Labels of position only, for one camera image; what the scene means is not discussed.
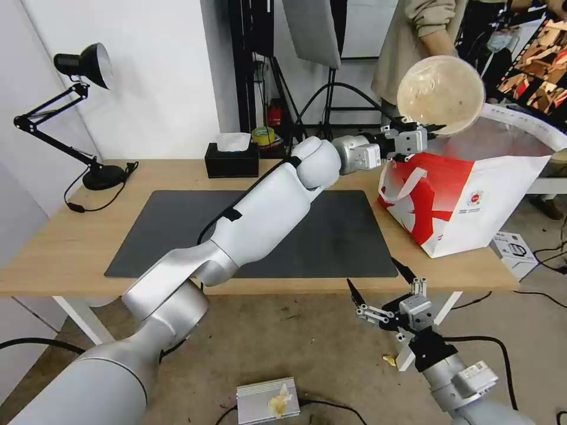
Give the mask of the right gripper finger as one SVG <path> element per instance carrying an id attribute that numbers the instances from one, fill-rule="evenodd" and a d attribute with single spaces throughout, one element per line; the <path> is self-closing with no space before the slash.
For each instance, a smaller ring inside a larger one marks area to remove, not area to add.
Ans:
<path id="1" fill-rule="evenodd" d="M 425 300 L 429 300 L 426 294 L 427 279 L 424 277 L 417 277 L 409 266 L 402 264 L 394 257 L 391 257 L 391 259 L 393 264 L 397 268 L 398 272 L 401 274 L 401 276 L 406 280 L 406 282 L 410 286 L 409 293 L 398 297 L 392 302 L 401 302 L 413 295 L 418 295 Z"/>
<path id="2" fill-rule="evenodd" d="M 356 306 L 358 318 L 376 325 L 381 329 L 395 329 L 395 314 L 393 312 L 368 305 L 349 278 L 347 278 L 347 285 L 351 299 Z"/>

